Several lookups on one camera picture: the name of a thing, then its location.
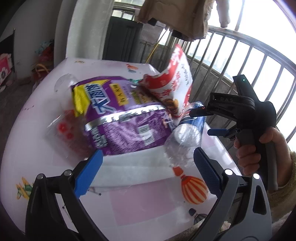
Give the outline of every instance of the floor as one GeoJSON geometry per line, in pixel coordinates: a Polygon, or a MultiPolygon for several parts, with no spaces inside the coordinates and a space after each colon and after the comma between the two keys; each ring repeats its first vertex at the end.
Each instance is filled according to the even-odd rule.
{"type": "Polygon", "coordinates": [[[0,166],[10,130],[31,95],[32,87],[32,82],[14,81],[0,93],[0,166]]]}

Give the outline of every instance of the sleeve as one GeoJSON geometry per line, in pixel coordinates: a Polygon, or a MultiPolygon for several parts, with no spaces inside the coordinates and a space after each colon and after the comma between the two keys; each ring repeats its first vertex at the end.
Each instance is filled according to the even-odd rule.
{"type": "Polygon", "coordinates": [[[219,22],[222,28],[226,28],[230,23],[229,0],[216,0],[219,22]]]}
{"type": "Polygon", "coordinates": [[[278,191],[268,194],[272,221],[275,222],[290,212],[296,204],[296,153],[291,152],[293,162],[292,175],[289,182],[278,191]]]}

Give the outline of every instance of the hot air balloon print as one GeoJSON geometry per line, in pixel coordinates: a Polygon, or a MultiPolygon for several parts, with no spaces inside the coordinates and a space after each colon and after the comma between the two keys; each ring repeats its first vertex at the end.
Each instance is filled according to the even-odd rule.
{"type": "Polygon", "coordinates": [[[207,199],[208,188],[205,182],[197,177],[186,176],[181,167],[173,167],[174,173],[181,178],[181,188],[185,200],[191,204],[200,204],[207,199]]]}

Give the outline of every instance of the purple snack bag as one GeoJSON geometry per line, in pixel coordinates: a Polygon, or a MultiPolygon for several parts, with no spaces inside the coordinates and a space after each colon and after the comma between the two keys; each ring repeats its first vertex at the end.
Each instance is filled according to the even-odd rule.
{"type": "Polygon", "coordinates": [[[122,77],[83,80],[72,91],[76,114],[84,114],[88,139],[104,155],[163,145],[174,128],[165,106],[122,77]]]}

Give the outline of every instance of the hanging jacket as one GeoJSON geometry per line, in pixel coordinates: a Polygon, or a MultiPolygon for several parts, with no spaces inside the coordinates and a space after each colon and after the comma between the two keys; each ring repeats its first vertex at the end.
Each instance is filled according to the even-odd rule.
{"type": "MultiPolygon", "coordinates": [[[[147,23],[155,18],[190,39],[203,39],[207,35],[213,3],[214,0],[145,0],[139,21],[147,23]]],[[[229,0],[217,0],[217,10],[221,27],[227,27],[229,0]]]]}

